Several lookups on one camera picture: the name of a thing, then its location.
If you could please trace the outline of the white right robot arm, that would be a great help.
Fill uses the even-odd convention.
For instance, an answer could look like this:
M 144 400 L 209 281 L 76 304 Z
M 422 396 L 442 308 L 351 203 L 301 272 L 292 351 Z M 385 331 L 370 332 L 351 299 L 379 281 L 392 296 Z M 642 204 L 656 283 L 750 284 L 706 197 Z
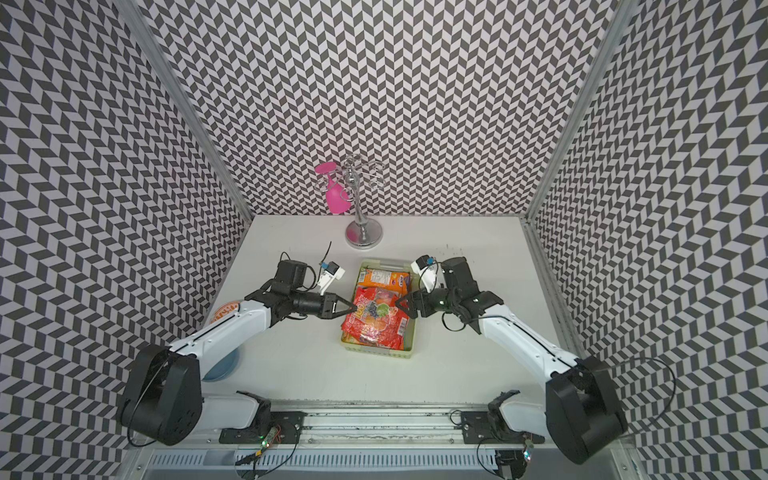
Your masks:
M 531 443 L 541 437 L 582 465 L 627 432 L 628 422 L 604 362 L 594 356 L 580 358 L 540 335 L 501 297 L 480 289 L 464 257 L 440 262 L 423 255 L 410 268 L 419 285 L 397 300 L 399 310 L 411 319 L 437 312 L 456 316 L 462 325 L 511 354 L 543 389 L 542 403 L 523 399 L 518 390 L 494 398 L 487 407 L 492 438 Z

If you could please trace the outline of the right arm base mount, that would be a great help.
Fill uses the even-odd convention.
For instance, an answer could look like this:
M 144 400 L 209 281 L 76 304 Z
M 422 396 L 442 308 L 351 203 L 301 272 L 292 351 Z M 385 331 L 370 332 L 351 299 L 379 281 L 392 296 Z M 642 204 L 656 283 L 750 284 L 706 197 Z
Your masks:
M 519 390 L 508 390 L 489 402 L 485 411 L 459 411 L 459 420 L 454 426 L 461 431 L 464 443 L 479 444 L 481 440 L 494 440 L 501 444 L 525 445 L 527 441 L 533 445 L 543 444 L 543 436 L 513 430 L 502 416 L 502 403 L 519 395 Z

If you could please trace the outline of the red 100 candy bag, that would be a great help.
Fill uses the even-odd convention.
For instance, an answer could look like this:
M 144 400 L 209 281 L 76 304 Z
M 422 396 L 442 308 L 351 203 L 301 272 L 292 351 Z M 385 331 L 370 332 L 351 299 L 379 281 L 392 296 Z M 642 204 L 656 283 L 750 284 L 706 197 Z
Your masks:
M 402 350 L 409 317 L 396 306 L 400 296 L 378 287 L 357 287 L 357 310 L 342 323 L 342 339 L 389 350 Z

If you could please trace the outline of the orange candy bag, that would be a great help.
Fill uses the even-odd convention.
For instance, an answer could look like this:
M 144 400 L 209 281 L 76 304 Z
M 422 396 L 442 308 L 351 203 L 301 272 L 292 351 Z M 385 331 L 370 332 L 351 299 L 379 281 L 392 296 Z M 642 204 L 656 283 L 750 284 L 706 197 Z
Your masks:
M 410 290 L 410 274 L 375 268 L 360 271 L 357 285 L 362 288 L 381 288 L 405 296 Z

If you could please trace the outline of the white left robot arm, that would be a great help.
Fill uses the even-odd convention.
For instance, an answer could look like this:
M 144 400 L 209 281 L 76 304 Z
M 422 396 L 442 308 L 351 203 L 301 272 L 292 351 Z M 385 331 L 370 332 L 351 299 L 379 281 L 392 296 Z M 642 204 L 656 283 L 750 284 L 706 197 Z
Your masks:
M 205 376 L 251 338 L 285 319 L 345 317 L 355 304 L 304 284 L 308 266 L 282 260 L 274 276 L 239 301 L 234 312 L 190 336 L 139 351 L 117 404 L 126 438 L 173 446 L 197 432 L 246 432 L 262 444 L 274 427 L 269 400 L 249 392 L 206 395 Z

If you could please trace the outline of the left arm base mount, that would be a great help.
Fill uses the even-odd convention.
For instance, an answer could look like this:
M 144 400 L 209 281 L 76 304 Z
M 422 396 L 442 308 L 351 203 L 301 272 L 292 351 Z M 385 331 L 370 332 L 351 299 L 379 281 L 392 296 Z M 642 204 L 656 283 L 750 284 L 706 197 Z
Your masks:
M 297 445 L 301 438 L 307 413 L 304 411 L 272 411 L 272 402 L 259 395 L 238 390 L 239 400 L 249 398 L 257 404 L 250 423 L 243 428 L 225 428 L 219 435 L 220 444 L 238 445 Z

